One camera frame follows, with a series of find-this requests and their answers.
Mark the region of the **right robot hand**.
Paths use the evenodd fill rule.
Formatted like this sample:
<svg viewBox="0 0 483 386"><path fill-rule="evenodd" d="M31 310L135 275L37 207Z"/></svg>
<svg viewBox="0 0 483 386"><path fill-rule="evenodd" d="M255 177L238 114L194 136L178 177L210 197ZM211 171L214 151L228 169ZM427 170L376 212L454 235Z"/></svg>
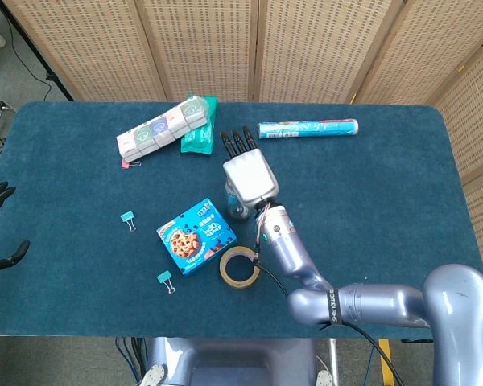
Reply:
<svg viewBox="0 0 483 386"><path fill-rule="evenodd" d="M242 133L234 129L231 134L221 131L221 141L228 154L222 168L237 201L250 209L274 202L279 183L250 129L244 126Z"/></svg>

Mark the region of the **clear glass jar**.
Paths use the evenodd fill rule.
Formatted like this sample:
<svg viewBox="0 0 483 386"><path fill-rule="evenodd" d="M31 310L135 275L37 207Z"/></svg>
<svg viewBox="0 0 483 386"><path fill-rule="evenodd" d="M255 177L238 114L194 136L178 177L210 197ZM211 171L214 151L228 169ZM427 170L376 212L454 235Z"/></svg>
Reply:
<svg viewBox="0 0 483 386"><path fill-rule="evenodd" d="M227 200L227 212L235 220L246 220L250 217L251 210L244 206L236 196L233 184L227 178L225 182L225 194Z"/></svg>

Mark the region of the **green snack packet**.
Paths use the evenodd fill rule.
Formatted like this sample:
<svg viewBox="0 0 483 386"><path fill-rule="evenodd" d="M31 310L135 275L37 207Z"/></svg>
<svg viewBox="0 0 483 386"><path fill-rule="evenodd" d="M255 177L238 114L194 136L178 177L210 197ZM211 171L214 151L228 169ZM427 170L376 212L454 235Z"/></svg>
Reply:
<svg viewBox="0 0 483 386"><path fill-rule="evenodd" d="M205 125L194 129L181 138L181 153L197 153L211 155L214 145L214 128L217 116L216 96L203 96L208 104L208 120Z"/></svg>

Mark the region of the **blue plastic wrap roll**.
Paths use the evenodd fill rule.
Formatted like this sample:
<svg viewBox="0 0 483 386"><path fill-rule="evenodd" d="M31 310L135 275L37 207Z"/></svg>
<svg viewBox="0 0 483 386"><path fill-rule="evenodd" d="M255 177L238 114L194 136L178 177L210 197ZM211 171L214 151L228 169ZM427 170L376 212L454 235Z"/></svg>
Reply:
<svg viewBox="0 0 483 386"><path fill-rule="evenodd" d="M352 136L359 132L354 118L322 121L281 121L258 124L260 139Z"/></svg>

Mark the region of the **blue cookie box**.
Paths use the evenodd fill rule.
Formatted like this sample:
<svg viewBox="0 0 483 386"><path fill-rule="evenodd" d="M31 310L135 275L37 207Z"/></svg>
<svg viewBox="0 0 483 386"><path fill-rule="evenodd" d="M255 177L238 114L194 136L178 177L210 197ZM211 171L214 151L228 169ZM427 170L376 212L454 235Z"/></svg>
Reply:
<svg viewBox="0 0 483 386"><path fill-rule="evenodd" d="M233 229L209 198L160 226L157 234L184 276L237 244Z"/></svg>

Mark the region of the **yellow packing tape roll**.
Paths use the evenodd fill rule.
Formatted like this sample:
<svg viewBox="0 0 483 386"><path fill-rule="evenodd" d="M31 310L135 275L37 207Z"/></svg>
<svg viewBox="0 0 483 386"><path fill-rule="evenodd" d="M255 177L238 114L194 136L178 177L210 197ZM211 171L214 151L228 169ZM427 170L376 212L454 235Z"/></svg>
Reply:
<svg viewBox="0 0 483 386"><path fill-rule="evenodd" d="M236 281L227 273L227 264L234 257L244 257L253 264L253 272L251 276L244 281ZM244 246L236 246L227 250L220 259L219 272L223 281L236 290L244 290L251 287L259 278L261 269L254 264L254 251Z"/></svg>

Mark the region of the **white tissue pack bundle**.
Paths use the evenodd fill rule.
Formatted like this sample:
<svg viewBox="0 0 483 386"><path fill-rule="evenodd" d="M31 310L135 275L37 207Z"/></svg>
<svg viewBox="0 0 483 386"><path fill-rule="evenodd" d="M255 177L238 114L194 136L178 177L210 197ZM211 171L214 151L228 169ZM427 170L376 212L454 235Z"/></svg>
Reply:
<svg viewBox="0 0 483 386"><path fill-rule="evenodd" d="M133 162L207 123L207 101L200 96L190 96L165 113L119 134L116 137L118 152L123 161Z"/></svg>

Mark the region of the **teal table mat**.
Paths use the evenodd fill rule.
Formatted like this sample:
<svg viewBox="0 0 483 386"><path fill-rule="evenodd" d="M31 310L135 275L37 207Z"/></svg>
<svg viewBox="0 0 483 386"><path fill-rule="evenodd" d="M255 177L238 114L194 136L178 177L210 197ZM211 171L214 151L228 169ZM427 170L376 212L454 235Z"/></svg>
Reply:
<svg viewBox="0 0 483 386"><path fill-rule="evenodd" d="M316 337L288 314L271 276L246 290L210 262L188 277L158 227L202 199L224 211L227 153L172 143L121 168L116 137L169 109L155 102L31 102L15 115L0 183L0 335ZM320 273L420 287L434 268L482 266L444 119L427 106L221 103L216 131L263 121L357 119L355 136L266 139L258 146ZM132 211L130 232L120 215ZM175 292L157 276L169 270Z"/></svg>

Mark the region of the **large teal binder clip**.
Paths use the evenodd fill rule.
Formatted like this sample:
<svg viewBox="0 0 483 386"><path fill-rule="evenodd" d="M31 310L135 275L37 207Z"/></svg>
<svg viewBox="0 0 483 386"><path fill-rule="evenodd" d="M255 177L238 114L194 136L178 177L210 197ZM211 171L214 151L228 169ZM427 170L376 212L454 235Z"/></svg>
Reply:
<svg viewBox="0 0 483 386"><path fill-rule="evenodd" d="M172 275L169 270L165 270L157 276L157 281L159 284L162 284L166 287L169 294L173 294L175 292L175 287L173 286L171 279Z"/></svg>

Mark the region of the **blue-grey robot torso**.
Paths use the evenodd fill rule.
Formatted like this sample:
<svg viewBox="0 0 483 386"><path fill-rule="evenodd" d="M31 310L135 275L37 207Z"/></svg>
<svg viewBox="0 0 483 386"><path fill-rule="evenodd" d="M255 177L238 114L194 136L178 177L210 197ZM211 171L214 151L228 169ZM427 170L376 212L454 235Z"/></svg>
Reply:
<svg viewBox="0 0 483 386"><path fill-rule="evenodd" d="M149 340L138 386L338 386L312 339Z"/></svg>

